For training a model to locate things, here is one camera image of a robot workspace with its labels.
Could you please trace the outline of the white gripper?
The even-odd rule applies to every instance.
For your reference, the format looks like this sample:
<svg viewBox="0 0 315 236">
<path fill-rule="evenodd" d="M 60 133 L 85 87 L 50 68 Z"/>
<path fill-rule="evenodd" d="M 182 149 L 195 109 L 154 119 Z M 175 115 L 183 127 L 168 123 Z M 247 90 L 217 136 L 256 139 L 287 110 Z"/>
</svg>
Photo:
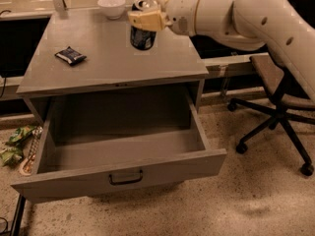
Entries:
<svg viewBox="0 0 315 236">
<path fill-rule="evenodd" d="M 132 27 L 139 30 L 161 31 L 166 27 L 179 35 L 193 36 L 195 17 L 199 0 L 154 0 L 162 7 L 149 11 L 129 11 L 128 19 Z"/>
</svg>

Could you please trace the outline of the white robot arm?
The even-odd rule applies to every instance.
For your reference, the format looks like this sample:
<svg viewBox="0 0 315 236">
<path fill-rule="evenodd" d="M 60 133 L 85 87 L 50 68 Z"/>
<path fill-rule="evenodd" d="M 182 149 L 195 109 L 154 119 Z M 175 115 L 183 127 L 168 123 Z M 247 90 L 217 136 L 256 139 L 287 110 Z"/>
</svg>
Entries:
<svg viewBox="0 0 315 236">
<path fill-rule="evenodd" d="M 230 48 L 254 51 L 266 45 L 315 100 L 315 29 L 287 0 L 144 0 L 130 11 L 130 24 L 147 31 L 171 29 L 205 35 Z"/>
</svg>

